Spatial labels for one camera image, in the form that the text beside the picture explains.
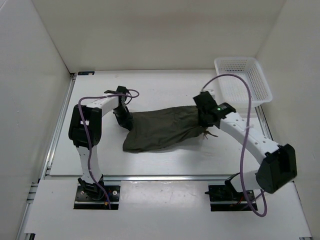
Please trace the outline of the olive green shorts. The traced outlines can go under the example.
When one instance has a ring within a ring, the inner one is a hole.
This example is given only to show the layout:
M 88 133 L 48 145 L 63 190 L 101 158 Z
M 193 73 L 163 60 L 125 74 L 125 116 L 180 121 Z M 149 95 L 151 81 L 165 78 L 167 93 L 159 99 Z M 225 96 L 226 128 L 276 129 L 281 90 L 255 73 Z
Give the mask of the olive green shorts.
M 133 112 L 133 125 L 122 150 L 127 153 L 154 152 L 203 135 L 217 137 L 199 125 L 194 105 Z

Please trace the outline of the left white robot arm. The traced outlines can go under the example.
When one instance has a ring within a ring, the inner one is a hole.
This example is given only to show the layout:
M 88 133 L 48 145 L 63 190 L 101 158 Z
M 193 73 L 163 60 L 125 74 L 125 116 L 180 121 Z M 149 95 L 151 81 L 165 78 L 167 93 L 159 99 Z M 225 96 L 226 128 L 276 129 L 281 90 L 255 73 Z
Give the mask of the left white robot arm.
M 134 120 L 126 100 L 134 97 L 132 91 L 118 86 L 115 91 L 107 90 L 102 96 L 82 97 L 73 108 L 68 137 L 80 157 L 82 177 L 78 182 L 93 200 L 100 200 L 105 194 L 97 149 L 102 137 L 103 117 L 112 112 L 118 125 L 131 130 Z

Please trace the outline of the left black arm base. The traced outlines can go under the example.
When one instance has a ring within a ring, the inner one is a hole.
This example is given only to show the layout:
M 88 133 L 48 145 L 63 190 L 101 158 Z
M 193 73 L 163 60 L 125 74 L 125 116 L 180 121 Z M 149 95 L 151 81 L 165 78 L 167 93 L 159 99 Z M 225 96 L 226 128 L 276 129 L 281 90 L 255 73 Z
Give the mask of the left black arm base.
M 103 191 L 99 191 L 97 196 L 87 194 L 83 188 L 78 185 L 75 194 L 73 208 L 75 210 L 118 210 L 121 186 L 120 185 L 105 185 L 105 191 L 109 197 L 110 204 L 107 205 L 107 198 Z

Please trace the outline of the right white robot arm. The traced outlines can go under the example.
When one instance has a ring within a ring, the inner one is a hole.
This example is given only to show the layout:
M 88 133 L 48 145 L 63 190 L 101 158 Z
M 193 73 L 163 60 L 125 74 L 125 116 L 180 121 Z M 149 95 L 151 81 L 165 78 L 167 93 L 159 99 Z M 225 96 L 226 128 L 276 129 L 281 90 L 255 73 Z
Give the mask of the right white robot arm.
M 249 190 L 261 189 L 273 194 L 297 176 L 296 151 L 290 144 L 280 145 L 252 127 L 228 103 L 217 104 L 208 92 L 193 98 L 202 127 L 217 127 L 232 136 L 259 163 L 259 169 L 238 174 L 227 180 L 224 193 L 230 200 L 243 193 L 241 180 Z

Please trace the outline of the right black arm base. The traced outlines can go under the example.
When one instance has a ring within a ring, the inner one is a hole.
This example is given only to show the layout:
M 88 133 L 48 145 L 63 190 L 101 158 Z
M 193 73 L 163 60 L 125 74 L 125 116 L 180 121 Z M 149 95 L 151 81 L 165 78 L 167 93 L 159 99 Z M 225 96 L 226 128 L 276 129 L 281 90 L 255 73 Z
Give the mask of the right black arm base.
M 245 212 L 252 211 L 242 190 L 236 191 L 231 180 L 239 173 L 230 176 L 223 185 L 209 185 L 208 191 L 211 212 Z

